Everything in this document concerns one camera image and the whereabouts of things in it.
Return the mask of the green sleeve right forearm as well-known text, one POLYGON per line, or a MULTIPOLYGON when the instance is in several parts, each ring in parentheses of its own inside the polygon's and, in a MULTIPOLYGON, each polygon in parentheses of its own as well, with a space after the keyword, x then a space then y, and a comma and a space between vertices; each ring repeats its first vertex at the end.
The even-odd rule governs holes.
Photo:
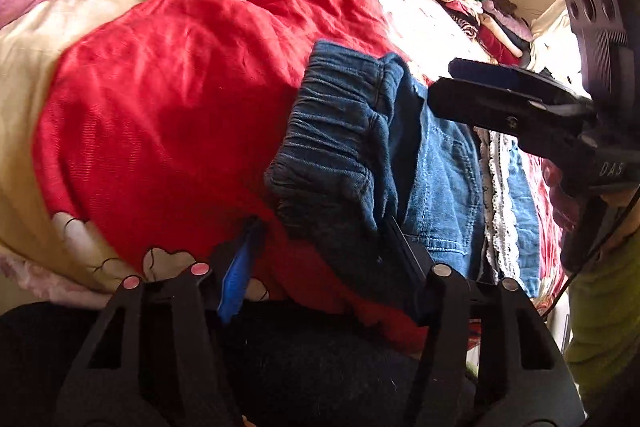
POLYGON ((570 323, 565 361, 591 413, 639 353, 638 207, 570 284, 570 323))

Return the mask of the person's right hand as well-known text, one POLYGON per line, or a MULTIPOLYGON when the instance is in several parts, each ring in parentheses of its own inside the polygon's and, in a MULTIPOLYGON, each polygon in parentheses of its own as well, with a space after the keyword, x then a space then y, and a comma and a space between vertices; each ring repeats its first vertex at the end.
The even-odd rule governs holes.
POLYGON ((549 189, 554 221, 563 231, 573 232, 578 225, 580 205, 562 189, 563 173, 549 160, 542 161, 541 173, 549 189))

